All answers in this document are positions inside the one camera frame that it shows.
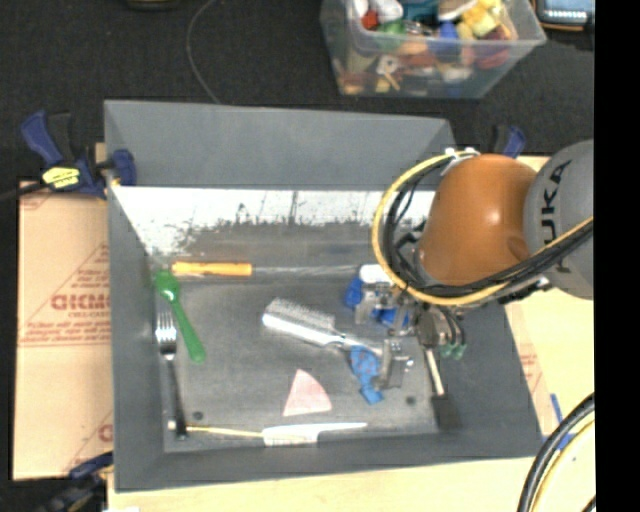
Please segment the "paper triangle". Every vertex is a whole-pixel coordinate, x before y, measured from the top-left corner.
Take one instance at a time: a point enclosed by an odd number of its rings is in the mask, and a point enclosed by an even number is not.
[[[326,412],[332,408],[322,385],[304,370],[296,371],[283,416]]]

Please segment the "yellow cable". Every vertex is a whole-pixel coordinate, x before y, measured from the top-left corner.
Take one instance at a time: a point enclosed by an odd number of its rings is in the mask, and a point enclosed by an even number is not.
[[[555,481],[556,473],[559,471],[562,463],[570,459],[570,455],[575,452],[580,446],[588,440],[587,434],[595,433],[595,418],[586,423],[576,435],[567,443],[558,456],[550,464],[549,469],[545,473],[540,486],[533,498],[531,504],[531,512],[536,512],[542,505],[545,494],[549,491],[551,484]]]
[[[402,278],[400,278],[393,271],[391,266],[386,261],[382,253],[382,248],[380,247],[380,225],[381,225],[382,217],[384,214],[385,206],[389,202],[391,196],[395,194],[402,185],[404,185],[407,181],[409,181],[411,178],[413,178],[420,172],[424,171],[428,167],[438,165],[445,160],[448,160],[448,159],[455,160],[456,158],[464,158],[464,157],[470,157],[470,156],[476,156],[476,155],[477,153],[475,152],[457,151],[453,153],[453,155],[443,154],[443,155],[435,156],[433,158],[429,158],[428,160],[424,160],[423,162],[420,162],[419,164],[413,166],[412,168],[405,171],[402,175],[400,175],[400,177],[397,178],[391,184],[391,186],[386,190],[386,192],[382,196],[382,199],[378,203],[378,207],[376,208],[375,214],[373,216],[373,225],[371,227],[371,245],[373,248],[374,256],[378,264],[380,265],[380,267],[382,267],[382,270],[384,271],[384,273],[387,274],[387,276],[393,281],[393,283],[397,287],[406,291],[407,293],[409,293],[416,299],[421,300],[422,302],[428,302],[428,303],[439,305],[439,306],[460,306],[465,304],[471,304],[473,302],[477,302],[487,297],[490,297],[491,295],[499,292],[500,290],[502,290],[503,288],[507,287],[510,284],[509,282],[505,282],[503,284],[488,286],[476,292],[469,293],[459,297],[438,297],[436,295],[430,295],[428,293],[424,293],[424,292],[421,292],[420,290],[417,290],[416,288],[410,286]],[[560,242],[565,240],[567,237],[571,236],[573,233],[581,229],[583,226],[587,225],[589,222],[593,222],[593,216],[584,220],[574,228],[566,231],[560,237],[556,238],[551,243],[547,244],[546,246],[536,251],[535,255],[553,248],[555,245],[559,244]]]

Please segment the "cardboard sheet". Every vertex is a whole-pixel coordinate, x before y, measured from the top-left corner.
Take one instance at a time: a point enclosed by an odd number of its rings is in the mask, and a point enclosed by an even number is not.
[[[65,475],[113,445],[106,203],[20,202],[13,478]]]

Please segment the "utensil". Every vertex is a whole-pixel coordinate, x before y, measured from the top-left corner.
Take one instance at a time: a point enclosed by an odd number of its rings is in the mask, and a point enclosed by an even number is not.
[[[206,353],[198,334],[180,304],[180,283],[178,279],[170,270],[161,269],[154,274],[153,282],[158,293],[171,305],[173,314],[178,322],[180,334],[182,334],[182,339],[187,346],[189,358],[194,363],[203,362],[206,358]]]
[[[166,363],[169,374],[169,392],[173,404],[176,439],[184,440],[187,438],[187,423],[182,408],[182,399],[180,398],[178,378],[174,364],[178,349],[178,331],[173,323],[173,315],[166,307],[161,307],[156,312],[155,336],[160,355]]]

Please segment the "black carpet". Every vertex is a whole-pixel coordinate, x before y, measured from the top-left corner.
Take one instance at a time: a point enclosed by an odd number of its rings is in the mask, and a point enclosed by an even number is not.
[[[139,12],[124,0],[3,0],[0,3],[0,193],[36,177],[40,159],[20,137],[38,109],[73,115],[73,139],[102,140],[102,101],[209,102],[185,41],[206,0]],[[217,0],[198,18],[192,55],[225,104],[398,113],[448,119],[456,141],[490,149],[494,128],[511,124],[525,151],[552,154],[594,135],[593,41],[548,31],[482,100],[341,97],[318,21],[321,0]],[[66,482],[10,482],[16,336],[15,202],[0,204],[0,511],[30,511]]]

